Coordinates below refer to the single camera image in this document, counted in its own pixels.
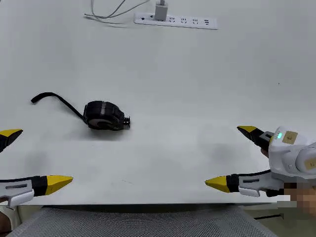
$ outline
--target label sticker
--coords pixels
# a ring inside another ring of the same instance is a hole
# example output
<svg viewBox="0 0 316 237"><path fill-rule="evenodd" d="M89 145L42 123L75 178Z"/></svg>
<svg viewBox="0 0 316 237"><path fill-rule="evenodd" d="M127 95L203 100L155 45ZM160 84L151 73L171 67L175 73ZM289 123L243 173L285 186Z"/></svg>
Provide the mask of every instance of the label sticker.
<svg viewBox="0 0 316 237"><path fill-rule="evenodd" d="M316 168L316 158L308 159L304 162L307 170Z"/></svg>
<svg viewBox="0 0 316 237"><path fill-rule="evenodd" d="M297 132L286 131L282 142L293 145L296 140L297 135L298 135Z"/></svg>

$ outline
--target power strip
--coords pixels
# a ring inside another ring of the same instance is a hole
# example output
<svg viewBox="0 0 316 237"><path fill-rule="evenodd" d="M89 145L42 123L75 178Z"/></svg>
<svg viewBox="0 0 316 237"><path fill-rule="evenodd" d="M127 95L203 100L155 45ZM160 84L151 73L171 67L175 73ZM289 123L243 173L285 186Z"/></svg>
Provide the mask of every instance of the power strip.
<svg viewBox="0 0 316 237"><path fill-rule="evenodd" d="M136 12L134 23L155 26L176 26L186 28L199 28L208 30L217 30L217 20L214 18L201 18L191 16L167 16L166 21L157 21L152 13Z"/></svg>

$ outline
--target charger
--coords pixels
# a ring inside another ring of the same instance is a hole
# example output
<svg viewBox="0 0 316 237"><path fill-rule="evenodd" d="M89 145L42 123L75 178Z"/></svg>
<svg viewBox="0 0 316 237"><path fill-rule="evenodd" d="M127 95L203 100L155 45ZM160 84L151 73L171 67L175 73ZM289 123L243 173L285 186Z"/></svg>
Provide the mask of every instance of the charger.
<svg viewBox="0 0 316 237"><path fill-rule="evenodd" d="M156 3L155 20L166 21L168 12L168 4L165 0L160 0Z"/></svg>

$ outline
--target black tape measure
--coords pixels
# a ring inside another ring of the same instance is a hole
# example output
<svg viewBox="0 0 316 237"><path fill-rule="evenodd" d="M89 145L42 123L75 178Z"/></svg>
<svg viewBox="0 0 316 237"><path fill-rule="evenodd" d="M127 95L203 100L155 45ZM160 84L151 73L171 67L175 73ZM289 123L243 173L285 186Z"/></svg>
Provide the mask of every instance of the black tape measure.
<svg viewBox="0 0 316 237"><path fill-rule="evenodd" d="M35 96L31 102L36 103L47 96L57 97L92 129L119 131L130 127L130 118L126 118L118 106L110 102L89 102L84 108L83 115L80 114L64 98L52 92L41 93Z"/></svg>

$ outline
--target white table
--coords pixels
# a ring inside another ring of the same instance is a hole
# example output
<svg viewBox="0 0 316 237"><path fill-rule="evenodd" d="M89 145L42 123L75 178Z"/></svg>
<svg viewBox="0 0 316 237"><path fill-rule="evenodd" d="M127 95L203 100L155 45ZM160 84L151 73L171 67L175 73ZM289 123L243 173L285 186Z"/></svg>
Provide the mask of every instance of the white table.
<svg viewBox="0 0 316 237"><path fill-rule="evenodd" d="M217 17L220 30L86 20L89 0L0 3L0 124L24 133L1 153L1 179L73 176L28 204L271 202L226 194L204 180L267 169L236 129L316 133L316 2L169 0L174 15ZM106 14L117 1L96 1ZM138 1L128 1L126 8ZM154 11L154 2L138 11ZM111 101L131 130L93 132L83 112Z"/></svg>

